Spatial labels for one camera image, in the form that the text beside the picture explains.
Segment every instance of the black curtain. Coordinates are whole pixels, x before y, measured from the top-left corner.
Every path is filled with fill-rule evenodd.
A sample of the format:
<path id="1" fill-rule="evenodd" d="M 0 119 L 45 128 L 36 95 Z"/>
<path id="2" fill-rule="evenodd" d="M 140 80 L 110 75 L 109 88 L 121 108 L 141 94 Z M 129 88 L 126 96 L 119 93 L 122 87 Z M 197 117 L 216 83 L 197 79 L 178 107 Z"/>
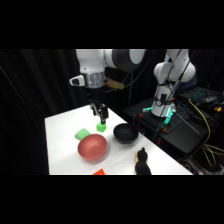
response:
<path id="1" fill-rule="evenodd" d="M 75 50 L 0 50 L 0 173 L 48 174 L 44 119 L 87 105 Z"/>
<path id="2" fill-rule="evenodd" d="M 107 93 L 109 107 L 121 117 L 123 109 L 154 96 L 157 80 L 156 64 L 163 62 L 165 49 L 148 49 L 138 76 L 148 60 L 150 63 L 130 88 Z M 199 79 L 210 83 L 211 89 L 224 91 L 224 49 L 196 49 L 192 59 Z M 69 79 L 79 75 L 74 49 L 2 49 L 0 50 L 0 171 L 7 174 L 48 174 L 44 119 L 87 105 L 84 88 L 74 88 Z M 127 75 L 106 69 L 106 76 L 123 81 Z M 222 125 L 215 144 L 224 145 Z"/>

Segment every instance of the table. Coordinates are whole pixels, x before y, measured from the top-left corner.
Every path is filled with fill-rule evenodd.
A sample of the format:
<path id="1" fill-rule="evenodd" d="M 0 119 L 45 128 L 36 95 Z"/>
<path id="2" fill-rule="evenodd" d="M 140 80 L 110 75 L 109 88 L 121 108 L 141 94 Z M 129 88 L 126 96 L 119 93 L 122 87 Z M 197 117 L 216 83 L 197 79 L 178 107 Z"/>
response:
<path id="1" fill-rule="evenodd" d="M 109 110 L 107 129 L 104 133 L 96 130 L 99 117 L 94 117 L 89 106 L 72 110 L 45 119 L 49 171 L 51 175 L 92 175 L 103 169 L 106 175 L 136 175 L 134 154 L 145 147 L 148 165 L 153 175 L 191 175 L 143 135 L 137 141 L 124 146 L 113 136 L 115 126 L 126 123 Z M 105 155 L 95 162 L 87 162 L 77 152 L 79 140 L 75 134 L 86 128 L 91 134 L 102 134 L 108 142 Z"/>
<path id="2" fill-rule="evenodd" d="M 153 100 L 154 99 L 149 99 L 129 107 L 124 110 L 124 113 L 134 118 L 134 115 L 142 113 L 143 108 L 150 107 L 150 105 L 153 103 Z M 136 121 L 149 130 L 155 131 L 155 127 L 143 119 L 136 118 Z M 191 121 L 189 121 L 189 124 L 192 125 L 199 133 L 201 133 L 203 137 L 208 134 L 208 129 L 205 126 L 193 123 Z M 160 133 L 159 136 L 185 155 L 189 155 L 203 142 L 202 138 L 184 122 L 169 134 Z"/>

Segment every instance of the tabletop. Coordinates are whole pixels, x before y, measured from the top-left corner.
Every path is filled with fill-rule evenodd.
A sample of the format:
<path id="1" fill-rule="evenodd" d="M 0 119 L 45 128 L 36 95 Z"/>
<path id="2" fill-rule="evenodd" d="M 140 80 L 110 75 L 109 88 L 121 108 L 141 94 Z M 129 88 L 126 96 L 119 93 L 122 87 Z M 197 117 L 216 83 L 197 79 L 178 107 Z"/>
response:
<path id="1" fill-rule="evenodd" d="M 141 134 L 131 145 L 118 143 L 113 130 L 126 122 L 113 111 L 109 110 L 104 133 L 96 129 L 99 121 L 89 106 L 45 119 L 50 175 L 92 175 L 101 169 L 106 175 L 136 175 L 134 154 L 142 147 L 148 153 L 148 166 L 153 175 L 192 175 Z M 78 154 L 80 141 L 74 136 L 83 128 L 91 134 L 101 134 L 107 140 L 106 153 L 97 161 L 88 162 Z"/>

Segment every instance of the wire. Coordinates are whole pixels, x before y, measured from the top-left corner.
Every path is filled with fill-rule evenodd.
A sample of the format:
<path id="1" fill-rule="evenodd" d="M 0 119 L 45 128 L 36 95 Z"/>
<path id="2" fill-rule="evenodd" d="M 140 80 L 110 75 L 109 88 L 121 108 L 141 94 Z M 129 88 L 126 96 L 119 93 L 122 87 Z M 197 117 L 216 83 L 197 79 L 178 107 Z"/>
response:
<path id="1" fill-rule="evenodd" d="M 123 80 L 123 82 L 122 83 L 124 83 L 125 81 L 126 81 L 126 79 L 128 78 L 128 76 L 131 74 L 131 72 L 129 72 L 127 75 L 126 75 L 126 77 L 124 78 L 124 80 Z"/>
<path id="2" fill-rule="evenodd" d="M 207 81 L 199 79 L 198 82 L 205 82 L 208 85 L 207 88 L 205 88 L 205 89 L 209 89 L 210 88 L 210 84 Z"/>
<path id="3" fill-rule="evenodd" d="M 10 80 L 10 78 L 8 77 L 8 75 L 5 73 L 4 69 L 2 68 L 2 66 L 0 66 L 0 69 L 2 70 L 3 74 L 5 75 L 5 77 L 7 78 L 7 80 L 9 81 L 9 83 L 11 84 L 11 86 L 13 87 L 13 89 L 15 90 L 15 92 L 17 93 L 17 95 L 19 96 L 19 98 L 21 99 L 21 101 L 25 104 L 23 98 L 21 97 L 21 95 L 19 94 L 19 92 L 17 91 L 16 87 L 13 85 L 12 81 Z"/>
<path id="4" fill-rule="evenodd" d="M 203 139 L 203 136 L 200 134 L 199 131 L 197 131 L 192 125 L 190 125 L 181 115 L 179 115 L 177 112 L 175 113 L 181 120 L 183 120 L 189 127 L 191 127 L 195 132 L 197 132 L 200 137 Z"/>
<path id="5" fill-rule="evenodd" d="M 204 116 L 204 115 L 202 114 L 202 112 L 198 109 L 198 107 L 196 107 L 196 106 L 191 102 L 191 100 L 189 100 L 189 102 L 190 102 L 190 104 L 196 109 L 196 111 L 203 117 L 203 119 L 204 119 L 204 121 L 205 121 L 205 123 L 206 123 L 206 125 L 207 125 L 207 127 L 208 127 L 208 137 L 207 137 L 207 139 L 206 139 L 205 142 L 204 142 L 204 143 L 203 143 L 203 144 L 196 150 L 196 152 L 193 154 L 193 156 L 194 156 L 194 155 L 197 153 L 197 151 L 201 148 L 201 149 L 203 150 L 204 154 L 205 154 L 205 157 L 206 157 L 206 159 L 207 159 L 209 165 L 210 165 L 211 167 L 214 167 L 214 166 L 216 165 L 216 159 L 215 159 L 214 154 L 216 154 L 216 155 L 222 155 L 222 156 L 224 156 L 224 154 L 214 152 L 214 151 L 211 150 L 211 148 L 216 149 L 216 150 L 219 150 L 219 151 L 221 151 L 221 152 L 224 152 L 224 150 L 222 150 L 222 149 L 220 149 L 220 148 L 217 148 L 217 147 L 215 147 L 215 146 L 206 144 L 206 143 L 208 142 L 208 140 L 210 139 L 210 137 L 211 137 L 211 129 L 210 129 L 210 126 L 209 126 L 209 124 L 208 124 L 208 122 L 207 122 L 205 116 Z M 212 158 L 213 158 L 213 161 L 214 161 L 214 164 L 211 163 L 210 159 L 208 158 L 208 155 L 207 155 L 206 151 L 208 151 L 208 152 L 211 153 Z"/>
<path id="6" fill-rule="evenodd" d="M 136 79 L 133 81 L 133 82 L 131 82 L 130 84 L 128 84 L 127 86 L 125 86 L 124 87 L 124 89 L 125 88 L 127 88 L 127 87 L 129 87 L 129 86 L 131 86 L 139 77 L 140 77 L 140 75 L 144 72 L 144 70 L 145 70 L 145 68 L 147 67 L 147 65 L 149 64 L 149 62 L 152 60 L 152 58 L 153 58 L 153 56 L 155 55 L 155 52 L 156 51 L 154 51 L 153 52 L 153 55 L 151 56 L 151 58 L 149 59 L 149 61 L 147 62 L 147 64 L 145 65 L 145 67 L 142 69 L 142 71 L 139 73 L 139 75 L 136 77 Z M 123 80 L 123 82 L 122 83 L 124 83 L 125 81 L 126 81 L 126 79 L 128 78 L 128 76 L 131 74 L 131 72 L 129 72 L 128 74 L 127 74 L 127 76 L 124 78 L 124 80 Z M 107 92 L 105 92 L 105 93 L 109 93 L 109 92 L 113 92 L 113 91 L 116 91 L 117 89 L 112 89 L 112 90 L 109 90 L 109 91 L 107 91 Z"/>
<path id="7" fill-rule="evenodd" d="M 176 56 L 176 59 L 177 59 L 177 57 L 179 56 L 179 54 L 180 54 L 181 51 L 182 51 L 182 49 L 179 50 L 179 52 L 178 52 L 178 54 L 177 54 L 177 56 Z M 169 81 L 170 73 L 171 73 L 172 69 L 173 69 L 173 66 L 171 67 L 171 69 L 170 69 L 170 71 L 169 71 L 169 74 L 168 74 L 168 77 L 167 77 L 167 80 L 168 80 L 168 81 Z"/>
<path id="8" fill-rule="evenodd" d="M 153 56 L 155 55 L 156 52 L 157 51 L 154 51 L 153 52 L 153 55 L 151 56 L 151 58 L 149 59 L 149 61 L 145 65 L 145 67 L 142 69 L 142 71 L 139 73 L 139 75 L 135 78 L 135 80 L 133 82 L 131 82 L 130 84 L 128 84 L 127 86 L 125 86 L 124 89 L 127 88 L 127 87 L 129 87 L 129 86 L 131 86 L 141 76 L 141 74 L 144 72 L 145 68 L 147 67 L 147 65 L 149 64 L 149 62 L 152 60 L 152 58 L 153 58 Z"/>

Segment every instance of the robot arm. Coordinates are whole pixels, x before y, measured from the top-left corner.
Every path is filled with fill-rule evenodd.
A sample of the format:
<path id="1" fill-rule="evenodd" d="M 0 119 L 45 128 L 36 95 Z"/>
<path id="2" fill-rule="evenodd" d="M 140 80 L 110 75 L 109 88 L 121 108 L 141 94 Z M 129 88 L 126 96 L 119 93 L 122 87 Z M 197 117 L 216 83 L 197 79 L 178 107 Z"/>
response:
<path id="1" fill-rule="evenodd" d="M 110 67 L 125 72 L 134 71 L 142 62 L 146 49 L 76 49 L 80 62 L 81 75 L 70 80 L 72 86 L 85 86 L 90 95 L 91 108 L 94 115 L 105 124 L 108 108 L 103 103 L 105 98 L 105 68 Z M 172 62 L 160 63 L 154 70 L 158 80 L 155 102 L 150 108 L 157 117 L 172 116 L 175 105 L 173 94 L 180 82 L 188 82 L 195 75 L 195 67 L 191 64 L 189 49 L 167 49 Z"/>
<path id="2" fill-rule="evenodd" d="M 158 80 L 152 113 L 157 117 L 171 117 L 175 111 L 172 98 L 181 82 L 190 81 L 196 69 L 189 58 L 189 49 L 167 49 L 172 62 L 160 63 L 154 70 Z"/>
<path id="3" fill-rule="evenodd" d="M 142 62 L 146 49 L 76 49 L 81 75 L 70 80 L 72 86 L 85 86 L 94 115 L 105 124 L 108 108 L 105 98 L 105 68 L 134 71 Z"/>

